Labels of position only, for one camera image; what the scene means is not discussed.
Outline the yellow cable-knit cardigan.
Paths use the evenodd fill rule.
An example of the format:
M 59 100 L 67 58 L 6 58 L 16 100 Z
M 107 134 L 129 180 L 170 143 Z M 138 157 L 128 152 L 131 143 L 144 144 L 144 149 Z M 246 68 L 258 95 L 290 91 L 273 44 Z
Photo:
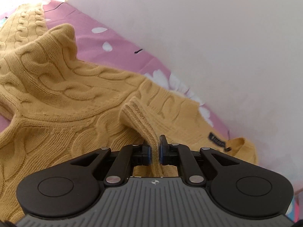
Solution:
M 10 120 L 1 133 L 1 220 L 11 222 L 23 216 L 23 178 L 100 147 L 148 142 L 152 163 L 134 171 L 143 177 L 177 174 L 159 164 L 160 135 L 219 149 L 199 103 L 138 73 L 78 60 L 74 28 L 48 29 L 41 4 L 19 6 L 1 27 L 1 114 Z

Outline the pink floral bed sheet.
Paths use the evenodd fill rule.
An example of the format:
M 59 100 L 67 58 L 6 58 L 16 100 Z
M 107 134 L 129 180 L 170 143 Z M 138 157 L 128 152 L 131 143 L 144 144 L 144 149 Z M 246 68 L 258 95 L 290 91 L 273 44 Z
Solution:
M 230 140 L 229 129 L 190 87 L 181 82 L 156 57 L 73 6 L 58 0 L 1 0 L 1 24 L 4 24 L 19 5 L 28 2 L 43 5 L 45 21 L 49 29 L 63 23 L 69 23 L 74 27 L 79 59 L 140 73 L 169 91 L 199 102 L 201 115 L 217 134 L 223 136 L 219 138 L 216 134 L 212 134 L 209 135 L 209 139 L 216 146 L 227 148 L 227 142 Z

